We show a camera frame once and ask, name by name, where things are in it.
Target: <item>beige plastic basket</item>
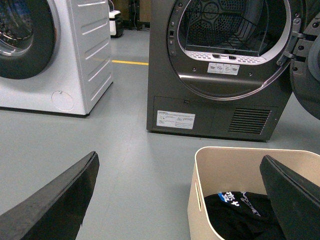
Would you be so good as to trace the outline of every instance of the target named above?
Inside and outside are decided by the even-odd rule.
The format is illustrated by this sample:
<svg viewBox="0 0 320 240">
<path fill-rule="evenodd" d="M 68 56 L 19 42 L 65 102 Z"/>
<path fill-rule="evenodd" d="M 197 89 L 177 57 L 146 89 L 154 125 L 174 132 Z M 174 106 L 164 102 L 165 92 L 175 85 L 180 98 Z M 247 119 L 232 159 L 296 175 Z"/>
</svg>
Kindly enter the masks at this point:
<svg viewBox="0 0 320 240">
<path fill-rule="evenodd" d="M 195 154 L 187 209 L 191 240 L 224 240 L 210 224 L 205 197 L 232 191 L 266 194 L 260 174 L 260 163 L 265 155 L 270 155 L 320 186 L 320 155 L 313 152 L 212 146 L 201 148 Z"/>
</svg>

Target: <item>tumble dryer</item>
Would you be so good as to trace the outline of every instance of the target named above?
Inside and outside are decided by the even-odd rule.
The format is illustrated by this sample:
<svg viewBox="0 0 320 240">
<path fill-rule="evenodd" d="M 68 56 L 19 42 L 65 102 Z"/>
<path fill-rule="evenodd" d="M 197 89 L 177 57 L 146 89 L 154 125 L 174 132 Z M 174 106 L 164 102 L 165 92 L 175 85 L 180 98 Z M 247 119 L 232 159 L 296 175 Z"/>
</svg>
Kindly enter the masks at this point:
<svg viewBox="0 0 320 240">
<path fill-rule="evenodd" d="M 320 118 L 319 23 L 319 0 L 152 0 L 147 129 L 266 141 L 292 90 Z"/>
</svg>

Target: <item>washing machine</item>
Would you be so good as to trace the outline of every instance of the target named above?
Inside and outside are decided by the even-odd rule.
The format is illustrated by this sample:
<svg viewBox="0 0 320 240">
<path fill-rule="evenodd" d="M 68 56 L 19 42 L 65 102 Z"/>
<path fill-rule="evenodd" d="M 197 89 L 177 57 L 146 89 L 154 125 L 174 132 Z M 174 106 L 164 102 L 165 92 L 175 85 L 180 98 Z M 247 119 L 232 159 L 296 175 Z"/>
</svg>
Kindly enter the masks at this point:
<svg viewBox="0 0 320 240">
<path fill-rule="evenodd" d="M 113 82 L 109 6 L 0 2 L 0 107 L 87 115 Z"/>
</svg>

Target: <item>instruction label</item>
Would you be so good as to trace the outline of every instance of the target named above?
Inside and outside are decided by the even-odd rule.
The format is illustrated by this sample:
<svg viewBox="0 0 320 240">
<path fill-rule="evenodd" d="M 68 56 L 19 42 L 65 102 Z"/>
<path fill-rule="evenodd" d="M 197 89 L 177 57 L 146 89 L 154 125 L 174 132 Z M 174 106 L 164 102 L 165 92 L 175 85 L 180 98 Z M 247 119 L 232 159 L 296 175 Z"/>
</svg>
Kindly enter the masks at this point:
<svg viewBox="0 0 320 240">
<path fill-rule="evenodd" d="M 208 73 L 238 75 L 239 69 L 240 65 L 210 62 L 208 67 Z"/>
<path fill-rule="evenodd" d="M 156 125 L 167 128 L 193 129 L 195 118 L 195 114 L 159 110 L 156 116 Z"/>
</svg>

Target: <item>vent slot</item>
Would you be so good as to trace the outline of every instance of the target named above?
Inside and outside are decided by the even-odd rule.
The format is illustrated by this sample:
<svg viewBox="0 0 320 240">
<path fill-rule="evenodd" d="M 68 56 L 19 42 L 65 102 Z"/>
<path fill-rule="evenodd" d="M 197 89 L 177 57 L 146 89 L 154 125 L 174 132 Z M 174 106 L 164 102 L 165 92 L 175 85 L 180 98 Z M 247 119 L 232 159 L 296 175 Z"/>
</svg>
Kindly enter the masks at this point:
<svg viewBox="0 0 320 240">
<path fill-rule="evenodd" d="M 236 108 L 228 131 L 261 135 L 271 112 L 263 109 Z"/>
</svg>

